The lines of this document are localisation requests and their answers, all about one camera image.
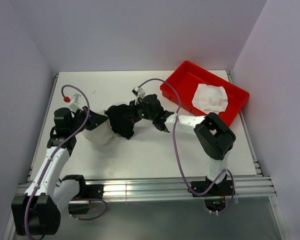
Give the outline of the black bra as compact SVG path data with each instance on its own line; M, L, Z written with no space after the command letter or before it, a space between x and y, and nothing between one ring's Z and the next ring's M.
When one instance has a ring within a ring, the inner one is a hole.
M134 125L141 119L130 105L112 105L105 111L112 131L129 140L134 135Z

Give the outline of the white bra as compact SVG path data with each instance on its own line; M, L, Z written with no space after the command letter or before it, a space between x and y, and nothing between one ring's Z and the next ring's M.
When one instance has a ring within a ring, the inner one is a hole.
M192 98L192 105L205 114L223 113L228 107L228 96L223 86L199 84Z

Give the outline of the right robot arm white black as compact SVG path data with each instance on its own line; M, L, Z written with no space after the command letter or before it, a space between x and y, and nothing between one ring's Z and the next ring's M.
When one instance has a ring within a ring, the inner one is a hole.
M178 112L164 110L156 94L138 97L130 101L129 107L132 122L148 120L157 130L172 134L178 168L188 192L193 197L223 195L228 190L233 195L236 193L233 174L227 168L229 153L236 136L217 114L212 112L206 116L179 115ZM209 169L204 181L188 183L182 170L176 133L196 136L209 157Z

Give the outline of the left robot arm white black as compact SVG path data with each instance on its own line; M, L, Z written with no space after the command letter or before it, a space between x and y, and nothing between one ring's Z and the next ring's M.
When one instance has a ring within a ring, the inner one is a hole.
M77 143L76 135L83 130L93 131L108 117L88 110L62 107L54 111L54 126L47 142L43 163L23 195L11 203L15 230L19 236L43 238L54 235L60 226L61 212L75 198L86 197L88 188L82 175L67 175L59 179Z

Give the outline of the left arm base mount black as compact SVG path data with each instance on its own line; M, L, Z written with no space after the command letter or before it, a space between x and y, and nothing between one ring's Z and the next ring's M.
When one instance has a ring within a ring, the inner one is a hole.
M88 184L85 186L84 192L75 196L68 205L68 212L71 215L85 215L92 210L93 204L101 204L104 193L104 185Z

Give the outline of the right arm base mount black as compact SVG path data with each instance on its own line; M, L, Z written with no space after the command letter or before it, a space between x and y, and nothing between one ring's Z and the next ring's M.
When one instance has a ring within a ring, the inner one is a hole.
M191 189L197 194L201 194L208 189L212 181L192 181ZM219 184L214 184L212 188L203 196L204 206L210 214L218 215L229 208L233 203L236 190L232 180L223 180Z

